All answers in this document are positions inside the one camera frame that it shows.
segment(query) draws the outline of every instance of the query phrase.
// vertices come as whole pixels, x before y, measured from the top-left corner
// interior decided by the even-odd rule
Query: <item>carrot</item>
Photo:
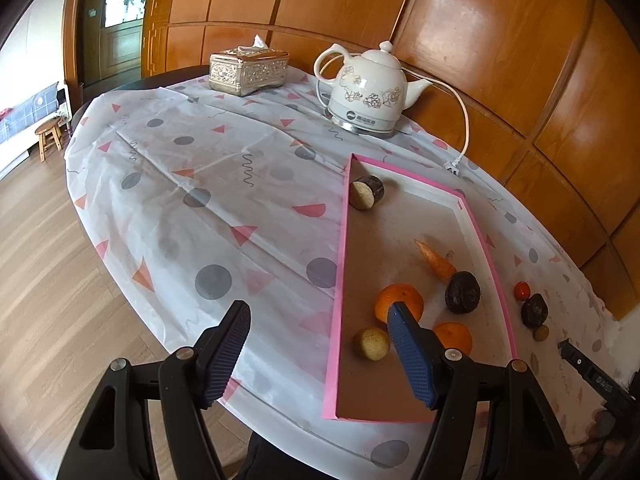
[[[445,285],[449,283],[451,277],[456,273],[456,268],[427,244],[420,240],[414,240],[414,242],[420,249],[424,261],[430,265],[431,270],[439,277],[440,281]]]

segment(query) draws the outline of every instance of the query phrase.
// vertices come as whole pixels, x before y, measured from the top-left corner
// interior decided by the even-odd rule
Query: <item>kettle handle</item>
[[[338,45],[337,43],[334,43],[334,44],[332,44],[331,47],[329,47],[322,54],[320,54],[320,56],[318,56],[318,59],[316,59],[316,62],[314,63],[314,75],[320,81],[322,81],[324,84],[329,85],[329,86],[333,86],[335,84],[335,77],[333,79],[326,79],[326,78],[322,77],[322,75],[320,73],[322,60],[325,57],[327,57],[329,54],[342,54],[344,56],[345,60],[351,59],[351,54],[349,54],[347,49],[344,48],[343,46]]]

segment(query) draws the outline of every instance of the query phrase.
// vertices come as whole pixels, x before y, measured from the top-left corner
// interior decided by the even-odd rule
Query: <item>pink box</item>
[[[385,195],[369,211],[349,206],[349,184],[373,174]],[[516,358],[510,315],[484,238],[460,193],[409,171],[351,155],[344,179],[338,276],[335,287],[322,416],[371,422],[423,422],[434,412],[414,397],[392,348],[370,362],[354,354],[353,335],[367,326],[385,328],[374,316],[375,299],[391,283],[410,283],[424,298],[420,325],[462,322],[471,331],[476,362],[504,366]],[[472,272],[481,301],[457,315],[444,303],[446,286],[430,271],[414,238]]]

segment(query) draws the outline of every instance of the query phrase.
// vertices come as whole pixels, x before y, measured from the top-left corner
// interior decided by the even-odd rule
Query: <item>kettle spout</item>
[[[431,81],[427,81],[426,79],[418,79],[418,81],[411,81],[410,83],[407,83],[404,107],[402,110],[406,110],[409,106],[414,104],[427,86],[431,86]]]

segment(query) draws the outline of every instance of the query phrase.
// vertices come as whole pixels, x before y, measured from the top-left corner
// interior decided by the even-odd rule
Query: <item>kettle base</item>
[[[355,124],[352,124],[348,121],[345,121],[343,118],[333,115],[328,108],[324,109],[324,116],[329,119],[333,124],[337,124],[341,128],[351,132],[356,135],[370,135],[372,137],[377,137],[379,139],[390,139],[394,136],[395,130],[389,130],[388,132],[375,132],[373,130],[365,130]]]

